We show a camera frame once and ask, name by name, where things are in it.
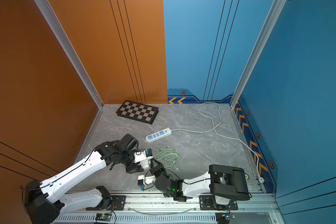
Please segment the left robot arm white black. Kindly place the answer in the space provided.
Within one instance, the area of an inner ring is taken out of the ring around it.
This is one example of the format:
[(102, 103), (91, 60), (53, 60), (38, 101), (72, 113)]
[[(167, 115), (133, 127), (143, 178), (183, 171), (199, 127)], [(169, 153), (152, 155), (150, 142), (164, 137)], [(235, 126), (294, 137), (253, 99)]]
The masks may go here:
[(104, 186), (72, 193), (68, 191), (91, 174), (107, 166), (123, 164), (129, 174), (143, 172), (152, 159), (150, 149), (140, 150), (139, 142), (126, 134), (120, 141), (107, 141), (63, 172), (44, 181), (33, 180), (22, 188), (25, 211), (34, 224), (50, 224), (60, 215), (80, 209), (113, 209), (113, 199)]

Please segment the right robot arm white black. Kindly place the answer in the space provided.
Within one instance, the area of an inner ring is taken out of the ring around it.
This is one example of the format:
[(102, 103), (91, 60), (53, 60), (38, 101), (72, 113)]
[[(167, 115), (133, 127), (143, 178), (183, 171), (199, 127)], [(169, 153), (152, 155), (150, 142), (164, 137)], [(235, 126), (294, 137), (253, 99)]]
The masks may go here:
[(208, 203), (208, 208), (221, 210), (237, 210), (238, 201), (249, 201), (252, 197), (248, 190), (245, 171), (239, 167), (210, 165), (203, 175), (191, 179), (174, 179), (164, 166), (153, 159), (150, 169), (151, 176), (141, 175), (138, 185), (153, 185), (164, 197), (177, 202), (186, 202), (200, 196), (200, 203)]

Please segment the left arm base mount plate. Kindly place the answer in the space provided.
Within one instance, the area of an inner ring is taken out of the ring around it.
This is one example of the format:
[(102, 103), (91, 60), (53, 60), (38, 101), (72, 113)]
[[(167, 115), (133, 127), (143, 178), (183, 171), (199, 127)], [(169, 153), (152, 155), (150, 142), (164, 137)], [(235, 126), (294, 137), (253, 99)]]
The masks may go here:
[(126, 196), (115, 195), (110, 198), (103, 198), (96, 207), (88, 207), (87, 211), (123, 211), (125, 207)]

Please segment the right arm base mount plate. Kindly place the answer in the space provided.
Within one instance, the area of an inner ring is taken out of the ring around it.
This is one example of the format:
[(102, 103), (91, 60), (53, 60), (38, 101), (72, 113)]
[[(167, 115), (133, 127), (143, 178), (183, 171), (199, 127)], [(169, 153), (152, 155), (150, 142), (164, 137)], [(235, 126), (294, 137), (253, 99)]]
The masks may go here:
[(200, 209), (203, 211), (237, 211), (239, 209), (236, 200), (231, 200), (214, 195), (200, 195), (199, 203)]

